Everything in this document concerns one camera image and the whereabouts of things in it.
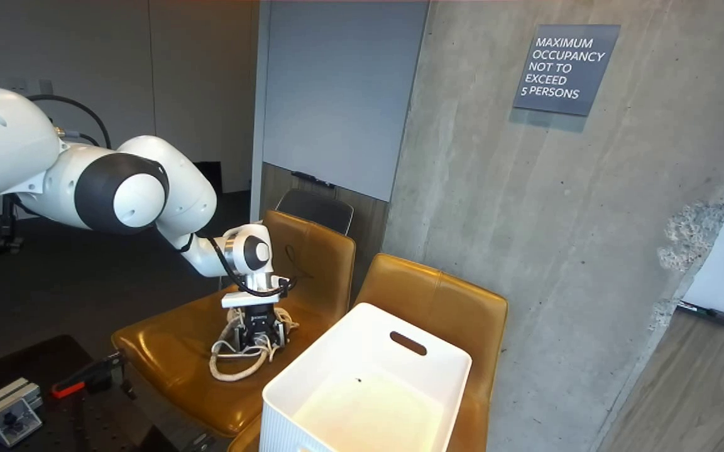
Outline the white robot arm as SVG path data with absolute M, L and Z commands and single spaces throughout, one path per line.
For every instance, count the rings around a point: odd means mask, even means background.
M 208 179 L 167 137 L 134 135 L 119 147 L 72 142 L 26 95 L 0 87 L 0 196 L 64 225 L 129 234 L 157 228 L 202 277 L 232 277 L 222 307 L 241 318 L 237 338 L 287 338 L 276 302 L 290 279 L 272 267 L 263 224 L 222 235 L 202 228 L 216 213 Z

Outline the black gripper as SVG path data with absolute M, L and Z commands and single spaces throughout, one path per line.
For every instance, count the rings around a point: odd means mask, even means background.
M 262 338 L 278 343 L 282 341 L 282 322 L 276 318 L 275 307 L 272 303 L 245 307 L 240 326 L 234 332 L 234 338 L 240 343 L 256 343 Z

